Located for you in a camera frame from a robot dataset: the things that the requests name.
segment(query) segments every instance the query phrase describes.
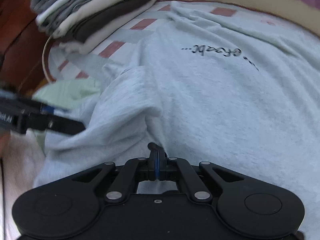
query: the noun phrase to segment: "mattress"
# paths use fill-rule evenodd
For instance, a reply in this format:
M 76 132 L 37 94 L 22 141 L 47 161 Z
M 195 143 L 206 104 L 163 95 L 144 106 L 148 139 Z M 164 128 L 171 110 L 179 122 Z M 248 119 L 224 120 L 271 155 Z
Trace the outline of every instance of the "mattress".
M 224 17 L 233 17 L 235 20 L 244 19 L 251 23 L 280 26 L 291 30 L 293 33 L 302 35 L 304 39 L 310 43 L 318 42 L 318 38 L 308 30 L 273 15 L 217 2 L 180 1 L 185 3 L 186 8 L 201 10 Z M 115 31 L 100 43 L 91 54 L 96 54 L 103 58 L 110 58 L 119 64 L 126 64 L 137 43 L 143 40 L 143 38 L 152 35 L 158 27 L 165 25 L 169 21 L 167 13 L 170 11 L 170 3 L 170 0 L 157 2 L 150 9 Z M 67 56 L 68 54 L 59 48 L 58 43 L 54 44 L 51 48 L 48 58 L 48 68 L 53 77 L 53 81 L 88 78 L 90 76 L 89 73 L 81 71 L 77 66 L 69 62 Z

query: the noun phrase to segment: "white cord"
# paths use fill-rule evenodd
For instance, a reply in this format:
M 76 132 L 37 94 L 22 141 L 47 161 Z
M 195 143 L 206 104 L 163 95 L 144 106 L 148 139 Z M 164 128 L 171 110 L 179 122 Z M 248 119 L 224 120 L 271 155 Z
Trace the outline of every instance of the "white cord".
M 49 77 L 49 75 L 47 73 L 47 70 L 45 69 L 44 54 L 45 54 L 45 51 L 47 49 L 48 43 L 51 40 L 51 38 L 52 38 L 52 35 L 48 38 L 47 42 L 45 43 L 44 48 L 43 48 L 43 52 L 42 52 L 42 70 L 43 70 L 45 79 L 48 81 L 49 84 L 51 84 L 52 81 L 51 81 L 51 79 L 50 79 L 50 77 Z

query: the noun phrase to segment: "dark brown folded cloth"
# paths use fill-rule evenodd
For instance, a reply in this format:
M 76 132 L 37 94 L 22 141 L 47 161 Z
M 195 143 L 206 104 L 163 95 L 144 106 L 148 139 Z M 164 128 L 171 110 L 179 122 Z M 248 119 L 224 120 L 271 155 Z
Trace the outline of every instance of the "dark brown folded cloth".
M 140 8 L 149 1 L 151 0 L 123 0 L 75 24 L 66 34 L 66 38 L 84 43 L 88 37 L 112 20 Z

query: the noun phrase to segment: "bed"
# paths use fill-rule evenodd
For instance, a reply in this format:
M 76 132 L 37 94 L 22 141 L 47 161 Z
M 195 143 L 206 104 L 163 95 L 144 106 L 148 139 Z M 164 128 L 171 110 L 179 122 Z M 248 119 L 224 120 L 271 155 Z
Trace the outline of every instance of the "bed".
M 144 38 L 151 36 L 157 28 L 165 26 L 170 19 L 167 13 L 171 10 L 172 1 L 178 1 L 183 8 L 199 10 L 201 12 L 210 13 L 215 16 L 227 17 L 235 22 L 247 22 L 250 26 L 259 26 L 261 29 L 278 28 L 286 32 L 294 33 L 303 40 L 306 46 L 320 46 L 320 0 L 159 0 L 150 9 L 137 16 L 127 24 L 120 27 L 111 36 L 100 43 L 91 55 L 98 55 L 102 58 L 108 58 L 119 66 L 127 64 L 139 42 L 143 42 Z M 181 48 L 181 50 L 192 50 L 192 47 Z M 50 82 L 66 81 L 74 79 L 87 79 L 97 77 L 101 69 L 94 66 L 83 66 L 77 64 L 75 57 L 70 57 L 56 42 L 50 49 L 46 70 L 50 77 Z M 35 138 L 28 135 L 30 142 L 34 143 Z M 44 156 L 39 149 L 33 149 L 31 158 L 36 160 L 36 169 L 30 169 L 37 172 L 43 163 Z M 30 156 L 27 151 L 23 151 L 22 155 Z M 9 165 L 13 165 L 12 161 L 5 163 L 7 169 Z M 30 180 L 35 177 L 34 172 L 26 172 L 26 187 L 19 188 L 19 193 L 31 188 Z M 8 236 L 14 239 L 18 236 L 18 232 L 12 224 L 9 210 L 14 199 L 19 195 L 17 191 L 13 194 L 6 193 L 5 198 L 9 199 L 6 211 L 6 230 Z

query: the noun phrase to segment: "red stripe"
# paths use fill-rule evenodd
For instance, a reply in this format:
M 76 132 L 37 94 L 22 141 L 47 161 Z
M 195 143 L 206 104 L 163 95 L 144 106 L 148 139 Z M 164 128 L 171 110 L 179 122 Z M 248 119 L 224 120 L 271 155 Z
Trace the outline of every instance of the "red stripe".
M 61 72 L 62 69 L 69 63 L 69 60 L 65 60 L 64 62 L 61 63 L 61 65 L 58 67 L 58 70 Z
M 81 71 L 76 78 L 88 78 L 89 75 L 86 72 Z
M 215 14 L 215 15 L 222 15 L 222 16 L 231 17 L 232 15 L 234 15 L 236 13 L 236 10 L 217 7 L 214 10 L 212 10 L 211 13 Z
M 99 53 L 99 56 L 101 56 L 101 57 L 110 57 L 118 49 L 120 49 L 123 44 L 125 44 L 125 42 L 113 41 L 108 47 L 106 47 L 103 51 L 101 51 Z
M 154 23 L 157 19 L 143 19 L 138 22 L 135 26 L 131 27 L 130 30 L 143 30 L 148 27 L 151 23 Z
M 168 5 L 164 6 L 164 7 L 162 7 L 161 9 L 159 9 L 158 11 L 170 11 L 170 10 L 171 10 L 170 4 L 168 4 Z

